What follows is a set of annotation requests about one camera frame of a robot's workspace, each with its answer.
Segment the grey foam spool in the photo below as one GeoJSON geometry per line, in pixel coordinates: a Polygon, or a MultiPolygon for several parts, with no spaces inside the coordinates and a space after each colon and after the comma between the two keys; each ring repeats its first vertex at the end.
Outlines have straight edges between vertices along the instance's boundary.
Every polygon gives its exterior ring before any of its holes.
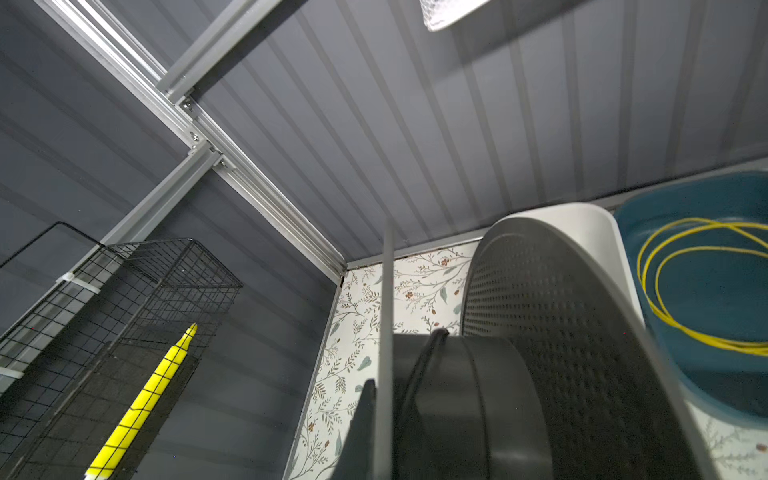
{"type": "Polygon", "coordinates": [[[615,282],[542,221],[472,258],[457,334],[385,335],[373,479],[713,479],[677,380],[615,282]]]}

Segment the white plastic bin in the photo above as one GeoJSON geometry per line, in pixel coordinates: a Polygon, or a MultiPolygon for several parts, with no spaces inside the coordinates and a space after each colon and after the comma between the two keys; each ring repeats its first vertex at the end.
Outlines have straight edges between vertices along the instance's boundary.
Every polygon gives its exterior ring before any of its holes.
{"type": "Polygon", "coordinates": [[[589,253],[617,284],[632,305],[640,326],[645,327],[619,227],[608,210],[591,203],[573,202],[510,214],[498,220],[494,226],[516,217],[546,223],[589,253]]]}

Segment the yellow strip in basket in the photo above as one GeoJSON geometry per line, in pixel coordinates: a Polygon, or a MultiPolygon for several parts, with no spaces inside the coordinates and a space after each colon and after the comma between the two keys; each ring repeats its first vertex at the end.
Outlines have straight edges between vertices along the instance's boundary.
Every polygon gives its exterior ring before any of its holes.
{"type": "Polygon", "coordinates": [[[193,323],[169,348],[87,468],[84,479],[109,479],[116,472],[123,456],[187,357],[197,330],[198,325],[193,323]]]}

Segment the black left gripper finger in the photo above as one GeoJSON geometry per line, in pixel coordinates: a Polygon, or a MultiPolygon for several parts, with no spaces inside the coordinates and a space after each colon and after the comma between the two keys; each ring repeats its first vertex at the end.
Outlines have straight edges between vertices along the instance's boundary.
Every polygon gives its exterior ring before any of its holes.
{"type": "Polygon", "coordinates": [[[369,379],[363,385],[341,454],[331,475],[332,480],[372,478],[375,407],[375,381],[369,379]]]}

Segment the teal plastic bin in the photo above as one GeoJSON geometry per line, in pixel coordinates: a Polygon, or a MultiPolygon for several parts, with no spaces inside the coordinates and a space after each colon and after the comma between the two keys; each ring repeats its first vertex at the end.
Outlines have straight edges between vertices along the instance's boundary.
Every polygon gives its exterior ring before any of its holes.
{"type": "Polygon", "coordinates": [[[687,335],[767,339],[767,174],[739,172],[636,196],[615,214],[642,316],[693,405],[767,426],[767,359],[687,335]]]}

